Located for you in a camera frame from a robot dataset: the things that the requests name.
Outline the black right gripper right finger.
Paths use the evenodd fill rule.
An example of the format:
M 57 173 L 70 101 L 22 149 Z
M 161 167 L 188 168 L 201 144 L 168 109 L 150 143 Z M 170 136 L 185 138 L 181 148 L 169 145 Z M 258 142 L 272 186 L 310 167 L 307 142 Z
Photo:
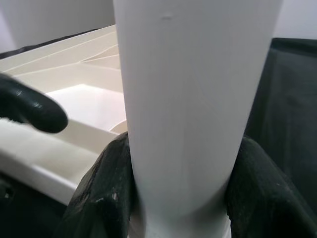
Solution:
M 263 148 L 243 137 L 225 193 L 234 238 L 315 238 L 317 217 Z

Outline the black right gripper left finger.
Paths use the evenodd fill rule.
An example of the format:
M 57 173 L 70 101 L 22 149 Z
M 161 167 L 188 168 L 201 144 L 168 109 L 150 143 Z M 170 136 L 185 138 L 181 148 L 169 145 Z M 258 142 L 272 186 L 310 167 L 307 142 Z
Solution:
M 63 238 L 128 236 L 135 183 L 128 133 L 111 141 L 77 186 L 61 221 Z

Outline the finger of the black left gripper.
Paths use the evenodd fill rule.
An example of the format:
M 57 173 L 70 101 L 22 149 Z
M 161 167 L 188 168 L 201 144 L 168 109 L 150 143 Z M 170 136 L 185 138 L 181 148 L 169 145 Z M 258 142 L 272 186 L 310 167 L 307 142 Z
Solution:
M 47 133 L 59 133 L 67 127 L 67 115 L 57 102 L 3 73 L 0 118 L 29 124 Z

